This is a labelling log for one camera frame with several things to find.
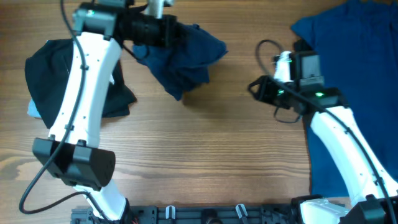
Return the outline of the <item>navy blue shorts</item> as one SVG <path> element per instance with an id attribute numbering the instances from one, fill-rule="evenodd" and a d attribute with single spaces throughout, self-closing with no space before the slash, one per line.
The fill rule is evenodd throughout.
<path id="1" fill-rule="evenodd" d="M 198 24 L 180 25 L 182 38 L 169 47 L 134 45 L 137 62 L 149 68 L 165 91 L 180 101 L 183 94 L 210 82 L 208 67 L 228 53 L 226 43 Z"/>

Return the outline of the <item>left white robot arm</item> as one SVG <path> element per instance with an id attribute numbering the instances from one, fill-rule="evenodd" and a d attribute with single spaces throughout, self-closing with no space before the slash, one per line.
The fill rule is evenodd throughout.
<path id="1" fill-rule="evenodd" d="M 102 113 L 124 41 L 159 47 L 174 42 L 177 19 L 163 13 L 173 4 L 84 2 L 73 14 L 73 60 L 62 105 L 48 138 L 35 139 L 32 150 L 43 170 L 89 201 L 94 223 L 133 221 L 129 202 L 112 179 L 116 156 L 99 147 Z"/>

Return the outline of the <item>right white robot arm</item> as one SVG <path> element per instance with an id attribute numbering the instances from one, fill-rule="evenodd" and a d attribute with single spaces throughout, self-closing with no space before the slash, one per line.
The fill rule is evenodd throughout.
<path id="1" fill-rule="evenodd" d="M 297 223 L 397 223 L 397 182 L 388 174 L 356 124 L 354 114 L 337 88 L 325 88 L 315 52 L 281 50 L 270 74 L 255 53 L 264 75 L 248 87 L 250 94 L 278 110 L 292 109 L 309 118 L 337 166 L 351 200 L 351 209 L 325 198 L 295 200 Z"/>

